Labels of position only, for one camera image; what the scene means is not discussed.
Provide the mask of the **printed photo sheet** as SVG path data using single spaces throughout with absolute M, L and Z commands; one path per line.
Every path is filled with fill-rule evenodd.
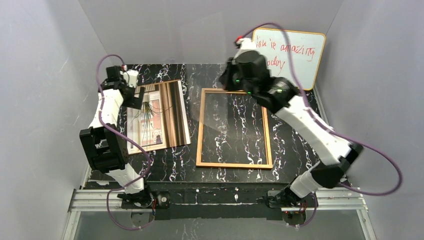
M 182 81 L 138 86 L 141 94 L 141 108 L 127 110 L 127 137 L 146 152 L 191 144 Z

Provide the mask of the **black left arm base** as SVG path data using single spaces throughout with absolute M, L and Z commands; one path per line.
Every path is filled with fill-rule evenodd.
M 168 209 L 170 207 L 170 193 L 168 191 L 145 191 L 135 194 L 120 193 L 122 209 Z

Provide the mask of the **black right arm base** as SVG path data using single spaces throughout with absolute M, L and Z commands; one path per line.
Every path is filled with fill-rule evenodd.
M 265 195 L 265 204 L 270 208 L 297 208 L 305 210 L 307 207 L 315 206 L 314 193 L 310 193 L 303 198 L 297 197 L 294 193 L 286 193 L 284 190 L 269 190 Z

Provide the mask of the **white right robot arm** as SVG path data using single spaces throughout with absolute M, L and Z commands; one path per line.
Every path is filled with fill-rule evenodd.
M 329 126 L 304 103 L 300 90 L 285 77 L 273 77 L 263 55 L 247 50 L 230 57 L 219 77 L 225 91 L 244 91 L 257 104 L 289 124 L 317 153 L 320 162 L 297 176 L 280 195 L 299 201 L 319 188 L 334 188 L 363 146 L 331 133 Z

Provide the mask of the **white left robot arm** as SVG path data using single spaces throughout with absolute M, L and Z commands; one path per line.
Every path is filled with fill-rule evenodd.
M 106 68 L 107 77 L 100 83 L 96 113 L 79 138 L 92 170 L 114 178 L 126 194 L 145 189 L 144 180 L 129 164 L 127 142 L 119 135 L 121 107 L 140 110 L 145 89 L 137 89 L 138 73 L 125 65 Z

